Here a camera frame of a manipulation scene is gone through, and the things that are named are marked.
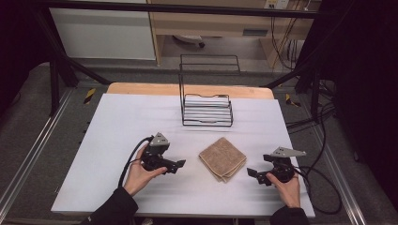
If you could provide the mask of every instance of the power cord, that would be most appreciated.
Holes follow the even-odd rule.
[[[301,0],[298,0],[298,1],[297,1],[294,10],[297,10],[297,9],[298,9],[300,1],[301,1]],[[290,32],[292,31],[293,26],[294,26],[294,24],[295,24],[295,22],[296,22],[297,19],[298,19],[298,18],[295,18],[294,20],[293,20],[293,19],[290,20],[289,24],[287,25],[286,32],[284,33],[284,36],[283,36],[283,39],[282,39],[282,42],[281,42],[281,45],[279,46],[279,48],[282,47],[284,41],[289,37],[289,34],[290,34]],[[275,39],[275,36],[274,36],[274,30],[275,30],[275,17],[271,17],[271,36],[272,36],[272,40],[271,40],[271,41],[272,41],[272,45],[273,45],[273,47],[274,47],[274,50],[276,51],[276,53],[277,53],[277,55],[278,55],[278,59],[279,59],[279,61],[281,62],[281,64],[282,64],[285,68],[289,68],[289,69],[293,70],[292,61],[291,61],[291,67],[289,67],[289,66],[284,62],[284,60],[283,60],[283,55],[282,55],[283,49],[282,49],[281,52],[279,51],[279,48],[278,48],[278,45],[277,45],[277,43],[276,43],[276,39]]]
[[[135,155],[135,152],[138,150],[138,148],[141,146],[141,144],[143,144],[143,142],[150,142],[150,141],[152,141],[153,138],[154,138],[153,136],[151,136],[151,137],[146,137],[146,138],[142,139],[142,140],[137,144],[137,146],[135,146],[135,148],[134,148],[134,150],[132,151],[132,153],[131,153],[129,159],[127,160],[127,163],[126,163],[125,167],[123,168],[122,174],[120,175],[119,183],[118,183],[118,185],[117,185],[118,187],[122,187],[122,186],[123,186],[123,180],[124,180],[124,177],[126,176],[126,172],[127,172],[127,169],[129,168],[130,164],[131,164],[133,161],[136,161],[136,160],[139,160],[139,159],[140,159],[140,158],[137,158],[137,159],[135,159],[135,160],[131,160],[132,157]]]
[[[286,52],[286,57],[287,60],[290,61],[290,67],[293,68],[293,62],[297,62],[297,53],[298,53],[298,41],[291,39],[289,40],[289,43],[287,44],[287,52]]]
[[[296,171],[299,175],[301,175],[301,176],[303,177],[304,183],[306,184],[306,188],[307,188],[307,191],[308,191],[308,194],[309,194],[309,197],[310,197],[310,200],[312,200],[312,198],[313,198],[312,186],[311,186],[311,183],[310,183],[310,180],[309,180],[309,174],[310,174],[310,172],[314,171],[315,173],[318,173],[322,178],[324,178],[324,179],[328,182],[328,184],[330,184],[330,186],[331,186],[331,187],[333,188],[333,190],[336,192],[337,198],[338,198],[338,201],[339,201],[339,204],[338,204],[338,206],[337,206],[337,209],[336,209],[336,210],[333,210],[333,211],[326,211],[326,210],[320,209],[319,207],[315,206],[314,204],[313,204],[313,207],[314,207],[314,209],[315,209],[316,211],[318,211],[318,212],[320,212],[320,213],[323,213],[323,214],[326,214],[326,215],[336,215],[336,214],[338,214],[338,213],[342,210],[342,207],[343,207],[342,196],[341,196],[339,190],[337,189],[337,187],[336,187],[336,186],[335,186],[323,173],[321,173],[318,169],[316,169],[316,168],[314,167],[314,166],[316,165],[316,163],[319,161],[319,159],[322,157],[323,153],[325,152],[325,146],[326,146],[326,138],[327,138],[327,136],[326,136],[326,129],[325,129],[325,124],[324,124],[324,122],[325,122],[326,119],[328,119],[328,118],[330,117],[330,115],[335,111],[334,106],[330,107],[330,105],[332,105],[332,102],[329,102],[328,104],[325,104],[325,105],[322,107],[321,112],[318,114],[318,116],[319,116],[319,118],[320,118],[319,121],[320,121],[320,125],[321,125],[321,128],[322,128],[322,132],[323,132],[323,134],[324,134],[323,140],[322,140],[321,151],[319,152],[319,154],[317,155],[315,161],[313,162],[313,164],[312,164],[311,166],[301,166],[301,167],[297,167],[297,169],[300,169],[300,171],[299,171],[299,170],[295,170],[295,171]],[[299,125],[299,126],[302,126],[302,125],[304,125],[304,124],[311,123],[311,122],[313,122],[313,121],[314,121],[314,119],[313,119],[313,118],[310,118],[310,119],[298,121],[298,122],[291,123],[291,124],[292,124],[292,125]]]

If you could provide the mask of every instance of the white table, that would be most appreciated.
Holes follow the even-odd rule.
[[[278,146],[291,148],[277,100],[232,98],[232,127],[184,127],[177,96],[105,94],[86,132],[52,211],[66,215],[95,211],[117,187],[131,151],[158,131],[171,143],[167,159],[186,159],[176,174],[153,179],[134,200],[143,217],[258,218],[283,206],[275,187],[258,185],[246,168],[267,171],[263,160]],[[206,147],[225,137],[247,156],[228,183],[219,183],[199,159]],[[301,206],[314,210],[301,183]]]

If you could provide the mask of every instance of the black sleeve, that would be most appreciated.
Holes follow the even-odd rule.
[[[123,187],[119,187],[100,208],[83,220],[81,224],[129,224],[137,210],[138,205],[135,200]]]
[[[310,222],[302,208],[280,208],[269,219],[271,225],[309,225]]]

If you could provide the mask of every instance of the black cable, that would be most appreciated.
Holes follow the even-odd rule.
[[[298,8],[300,1],[301,1],[301,0],[298,0],[298,1],[297,1],[296,6],[295,6],[294,9],[297,9],[297,8]],[[293,22],[292,22],[292,19],[290,19],[290,22],[289,22],[289,24],[287,25],[287,30],[286,30],[286,32],[284,33],[284,36],[283,36],[283,39],[282,39],[282,43],[284,42],[285,39],[288,38],[288,36],[289,36],[290,32],[292,31],[293,26],[294,26],[294,24],[296,23],[296,20],[297,20],[297,19],[298,19],[298,18],[295,18],[295,19],[293,20]],[[277,46],[277,43],[276,43],[276,40],[275,40],[275,37],[274,37],[274,29],[275,29],[275,17],[271,17],[272,45],[273,45],[273,47],[274,47],[276,53],[278,54],[278,58],[279,58],[279,61],[281,62],[281,64],[282,64],[285,68],[289,68],[289,69],[293,70],[293,67],[292,67],[292,66],[289,67],[289,66],[284,62],[284,60],[283,60],[283,51],[280,52],[279,49],[278,49],[278,46]]]
[[[306,186],[308,185],[307,186],[307,192],[308,192],[308,189],[310,187],[310,181],[308,180],[307,173],[305,171],[299,171],[298,169],[299,169],[299,167],[294,167],[295,172],[304,179],[305,185]]]
[[[328,117],[324,119],[324,121],[327,121],[327,120],[330,118],[330,116],[332,115],[332,113],[335,112],[335,109],[330,110],[330,112],[331,112],[331,114],[329,114]],[[302,130],[305,130],[305,129],[307,129],[307,128],[313,128],[313,127],[318,126],[318,125],[319,125],[319,124],[312,124],[312,125],[309,125],[309,126],[307,126],[307,127],[304,127],[304,128],[301,128],[301,129],[298,129],[298,130],[295,130],[295,131],[291,131],[291,132],[289,132],[289,135],[294,134],[294,133],[297,133],[297,132],[301,132]]]
[[[137,151],[137,149],[141,146],[141,144],[143,144],[143,142],[145,142],[145,141],[150,142],[150,141],[152,141],[152,139],[153,139],[153,136],[144,138],[144,139],[142,139],[142,140],[137,144],[137,146],[135,146],[134,150],[132,151],[132,153],[131,153],[131,155],[130,155],[130,157],[129,157],[129,160],[127,160],[127,163],[126,163],[125,167],[123,168],[122,174],[120,175],[119,183],[118,183],[118,185],[117,185],[118,187],[122,187],[122,186],[123,186],[123,180],[124,180],[124,177],[125,177],[125,175],[126,175],[127,169],[129,168],[130,164],[131,164],[133,161],[140,159],[140,158],[137,158],[137,159],[131,161],[131,159],[132,159],[132,157],[134,156],[134,154],[135,154],[135,152]]]
[[[138,160],[142,160],[142,158],[141,158],[141,157],[140,157],[140,158],[136,158],[135,160],[130,161],[129,164],[131,164],[132,162],[138,161]]]
[[[322,116],[323,116],[323,118],[325,118],[324,121],[326,121],[328,118],[330,118],[332,113],[335,111],[334,106],[329,107],[330,104],[331,104],[331,102],[324,106],[324,111],[322,112]],[[304,126],[304,125],[312,123],[312,122],[314,122],[313,118],[308,118],[308,119],[304,119],[304,120],[300,120],[300,121],[296,121],[296,122],[286,122],[286,128],[287,129],[298,128],[298,127]]]
[[[321,124],[321,128],[322,128],[322,132],[324,134],[323,136],[323,140],[322,140],[322,147],[321,147],[321,151],[319,152],[318,156],[316,157],[315,161],[313,162],[313,164],[310,166],[310,168],[307,171],[307,174],[310,174],[310,172],[314,169],[314,166],[316,165],[316,163],[319,161],[319,159],[322,157],[323,153],[325,152],[325,146],[326,146],[326,129],[325,129],[325,124],[324,121],[322,119],[323,114],[322,112],[324,111],[324,109],[326,108],[326,106],[328,106],[329,104],[326,104],[324,107],[322,107],[321,113],[320,113],[320,124]]]
[[[341,196],[341,194],[340,194],[340,192],[339,192],[339,190],[337,189],[337,187],[323,174],[323,173],[321,173],[319,170],[317,170],[317,169],[315,169],[315,168],[310,168],[310,167],[307,167],[307,166],[301,166],[301,167],[298,167],[299,169],[301,169],[302,171],[304,171],[303,169],[308,169],[308,170],[312,170],[312,171],[314,171],[314,172],[316,172],[316,173],[318,173],[320,176],[322,176],[322,178],[324,178],[330,185],[331,185],[331,187],[334,189],[334,191],[336,192],[336,194],[337,194],[337,198],[338,198],[338,200],[339,200],[339,205],[337,206],[337,209],[336,210],[333,210],[333,211],[326,211],[326,210],[323,210],[323,209],[320,209],[320,208],[318,208],[318,207],[316,207],[315,205],[314,205],[314,203],[313,203],[313,208],[316,210],[316,211],[318,211],[318,212],[320,212],[320,213],[323,213],[323,214],[326,214],[326,215],[336,215],[336,214],[338,214],[341,210],[342,210],[342,208],[343,208],[343,200],[342,200],[342,196]],[[309,181],[309,178],[308,178],[308,171],[306,172],[306,178],[305,178],[305,180],[308,182],[308,186],[307,186],[307,192],[308,192],[308,196],[310,197],[310,200],[311,200],[311,202],[313,201],[313,193],[311,192],[311,185],[310,185],[310,181]]]
[[[291,45],[292,45],[292,40],[289,40],[289,43],[287,44],[287,52],[286,52],[287,60],[290,60],[290,46]]]
[[[295,56],[295,64],[297,63],[297,61],[298,61],[298,40],[294,40],[294,43],[295,43],[295,45],[294,45],[294,50],[295,50],[295,54],[294,54],[294,56]]]
[[[293,54],[295,53],[295,47],[294,47],[294,40],[290,40],[289,41],[289,43],[291,43],[293,41],[293,49],[292,49],[292,55],[291,55],[291,57],[290,57],[290,67],[292,68],[292,70],[293,70]]]

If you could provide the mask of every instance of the metal bar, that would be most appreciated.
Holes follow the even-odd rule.
[[[53,116],[59,107],[59,83],[58,83],[58,68],[56,61],[50,61],[50,80],[51,80],[51,112]]]
[[[62,113],[68,105],[69,98],[71,93],[73,92],[73,88],[67,90],[63,97],[61,98],[60,107],[58,111],[55,113],[53,117],[50,117],[44,126],[43,130],[38,135],[35,143],[27,154],[25,160],[21,164],[19,170],[15,173],[14,178],[9,183],[6,191],[0,199],[0,224],[6,218],[6,215],[14,203],[15,199],[18,196],[21,188],[23,187],[24,182],[26,181],[29,173],[32,171],[33,166],[35,165],[38,157],[43,150],[45,144],[50,138],[56,124],[58,123]]]
[[[270,82],[268,84],[260,85],[259,87],[266,87],[266,88],[269,88],[269,89],[273,89],[273,88],[279,86],[281,83],[285,83],[285,82],[289,81],[290,79],[292,79],[294,77],[305,75],[303,73],[308,72],[307,69],[309,69],[309,68],[310,67],[308,67],[307,65],[303,64],[301,67],[295,68],[295,70],[287,73],[286,75],[282,76],[281,78],[279,78],[279,79],[277,79],[277,80],[275,80],[273,82]]]
[[[71,65],[74,68],[80,70],[82,73],[84,73],[85,75],[89,76],[90,78],[98,81],[99,83],[105,84],[105,85],[109,85],[109,84],[113,83],[111,81],[108,81],[105,78],[102,78],[100,75],[98,75],[97,73],[91,71],[90,69],[86,68],[85,66],[79,64],[78,62],[74,61],[73,59],[68,57],[64,52],[62,52],[60,54],[63,57],[63,59],[69,63],[69,65]]]
[[[304,111],[307,113],[308,116],[311,115],[309,102],[306,97],[303,95],[298,95],[301,105],[303,106]],[[317,142],[321,146],[323,141],[323,133],[319,126],[312,127],[314,131]],[[343,204],[345,207],[345,211],[348,214],[351,223],[355,225],[365,225],[366,220],[360,210],[360,207],[355,200],[354,194],[350,186],[348,185],[347,181],[345,180],[344,174],[340,169],[339,164],[337,163],[329,145],[325,143],[325,152],[324,152],[324,159],[326,161],[326,165],[329,168],[331,178],[334,181],[334,184],[339,189],[340,194],[342,195]]]
[[[68,1],[68,0],[35,0],[31,1],[31,3],[48,8],[174,12],[174,13],[275,17],[275,18],[317,19],[317,18],[329,18],[331,16],[334,16],[334,13],[331,12],[279,10],[279,9],[262,9],[262,8],[260,9],[260,8],[247,8],[247,7],[229,8],[229,7],[206,7],[206,6],[166,5],[166,4],[88,2],[88,1]]]
[[[57,71],[59,75],[62,77],[67,86],[76,86],[79,81],[76,78],[74,71],[60,57],[60,53],[64,50],[56,40],[54,33],[47,24],[45,18],[43,17],[42,11],[37,10],[36,8],[29,8],[29,10],[27,11],[31,14],[32,19],[36,21],[38,27],[42,31],[42,34],[45,36],[47,40],[46,44],[49,46],[49,49],[53,56],[53,60],[56,61]]]

